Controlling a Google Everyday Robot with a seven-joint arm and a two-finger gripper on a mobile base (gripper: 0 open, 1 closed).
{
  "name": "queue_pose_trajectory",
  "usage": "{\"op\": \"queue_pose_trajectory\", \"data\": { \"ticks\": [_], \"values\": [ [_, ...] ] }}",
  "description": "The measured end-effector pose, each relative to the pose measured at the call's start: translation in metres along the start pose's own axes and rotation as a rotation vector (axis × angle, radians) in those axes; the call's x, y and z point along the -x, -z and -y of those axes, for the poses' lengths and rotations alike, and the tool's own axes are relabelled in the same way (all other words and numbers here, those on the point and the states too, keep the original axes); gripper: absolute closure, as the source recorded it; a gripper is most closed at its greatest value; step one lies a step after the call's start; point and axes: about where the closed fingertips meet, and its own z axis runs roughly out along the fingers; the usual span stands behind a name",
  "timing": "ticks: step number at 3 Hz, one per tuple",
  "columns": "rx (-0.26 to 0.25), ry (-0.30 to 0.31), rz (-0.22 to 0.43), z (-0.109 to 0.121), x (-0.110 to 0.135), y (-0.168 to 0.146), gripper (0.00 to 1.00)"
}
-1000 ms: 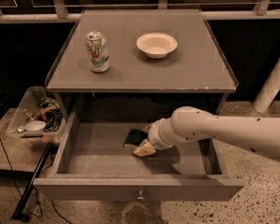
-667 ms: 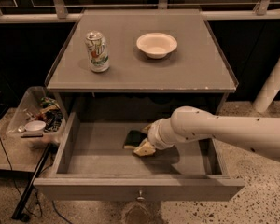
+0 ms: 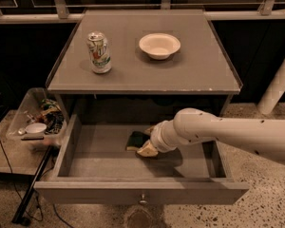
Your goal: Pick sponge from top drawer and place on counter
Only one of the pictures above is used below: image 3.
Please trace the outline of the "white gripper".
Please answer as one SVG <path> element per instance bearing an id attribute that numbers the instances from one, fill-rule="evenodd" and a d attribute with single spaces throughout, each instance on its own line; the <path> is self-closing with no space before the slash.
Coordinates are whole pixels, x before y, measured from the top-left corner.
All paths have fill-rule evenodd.
<path id="1" fill-rule="evenodd" d="M 178 147 L 178 135 L 172 121 L 163 121 L 144 130 L 144 134 L 151 135 L 150 141 L 146 141 L 137 150 L 137 154 L 150 158 L 156 157 L 159 152 L 167 153 Z"/>

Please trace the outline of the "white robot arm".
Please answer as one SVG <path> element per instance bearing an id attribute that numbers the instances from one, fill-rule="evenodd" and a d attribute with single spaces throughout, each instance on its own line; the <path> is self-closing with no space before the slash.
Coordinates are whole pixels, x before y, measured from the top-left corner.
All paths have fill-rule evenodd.
<path id="1" fill-rule="evenodd" d="M 285 120 L 221 118 L 195 108 L 182 109 L 173 120 L 156 124 L 137 153 L 151 158 L 210 141 L 285 165 Z"/>

